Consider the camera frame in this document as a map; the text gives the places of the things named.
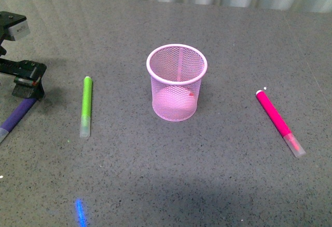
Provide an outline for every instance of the purple marker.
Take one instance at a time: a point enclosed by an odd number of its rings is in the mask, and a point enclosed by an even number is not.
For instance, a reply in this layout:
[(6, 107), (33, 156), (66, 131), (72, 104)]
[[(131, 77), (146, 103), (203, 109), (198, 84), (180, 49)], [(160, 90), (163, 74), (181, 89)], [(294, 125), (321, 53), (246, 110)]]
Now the purple marker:
[(0, 143), (14, 129), (17, 123), (24, 117), (36, 101), (36, 98), (24, 99), (12, 112), (9, 118), (6, 119), (6, 121), (0, 126)]

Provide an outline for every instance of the speckled table surface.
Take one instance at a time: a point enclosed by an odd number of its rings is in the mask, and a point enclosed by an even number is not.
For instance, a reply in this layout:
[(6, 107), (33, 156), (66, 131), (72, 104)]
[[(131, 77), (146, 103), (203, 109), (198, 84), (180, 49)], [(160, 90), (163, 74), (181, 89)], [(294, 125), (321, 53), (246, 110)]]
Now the speckled table surface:
[[(45, 63), (45, 98), (0, 145), (0, 225), (330, 226), (331, 14), (111, 0), (0, 0), (30, 35), (5, 58)], [(197, 112), (151, 107), (146, 58), (182, 43), (209, 67)], [(93, 78), (91, 137), (79, 137)], [(20, 103), (0, 75), (0, 122)], [(298, 138), (295, 158), (257, 99)]]

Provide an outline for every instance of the pink marker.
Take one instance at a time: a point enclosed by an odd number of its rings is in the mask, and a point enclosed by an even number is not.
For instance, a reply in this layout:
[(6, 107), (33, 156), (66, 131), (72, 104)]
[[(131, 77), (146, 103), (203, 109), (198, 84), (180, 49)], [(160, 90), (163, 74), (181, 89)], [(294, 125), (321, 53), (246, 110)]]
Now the pink marker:
[(266, 96), (264, 91), (259, 90), (256, 92), (256, 97), (260, 104), (263, 106), (269, 117), (271, 118), (272, 122), (274, 123), (275, 127), (278, 129), (281, 136), (286, 141), (287, 145), (291, 149), (291, 151), (294, 153), (295, 157), (301, 157), (302, 155), (305, 155), (306, 152), (301, 147), (300, 143), (297, 141), (297, 139), (292, 134), (292, 131), (290, 128), (286, 125), (286, 122), (282, 119), (278, 111), (273, 106), (272, 102), (269, 100), (269, 98)]

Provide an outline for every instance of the pen holder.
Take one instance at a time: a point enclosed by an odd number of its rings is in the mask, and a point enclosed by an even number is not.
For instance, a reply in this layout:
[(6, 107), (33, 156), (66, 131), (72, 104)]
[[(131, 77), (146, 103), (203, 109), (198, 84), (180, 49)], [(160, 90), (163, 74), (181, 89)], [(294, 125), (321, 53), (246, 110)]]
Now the pen holder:
[(169, 44), (155, 49), (146, 62), (155, 113), (171, 122), (190, 118), (197, 109), (207, 65), (205, 56), (187, 45)]

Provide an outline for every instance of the pink mesh pen holder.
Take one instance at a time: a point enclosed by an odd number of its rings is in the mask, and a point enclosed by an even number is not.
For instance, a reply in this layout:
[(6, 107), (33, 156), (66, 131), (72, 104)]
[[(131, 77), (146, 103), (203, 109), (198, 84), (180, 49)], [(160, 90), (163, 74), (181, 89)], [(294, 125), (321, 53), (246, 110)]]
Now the pink mesh pen holder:
[(207, 65), (205, 56), (187, 45), (168, 44), (155, 49), (146, 61), (155, 113), (171, 122), (190, 118), (197, 109)]

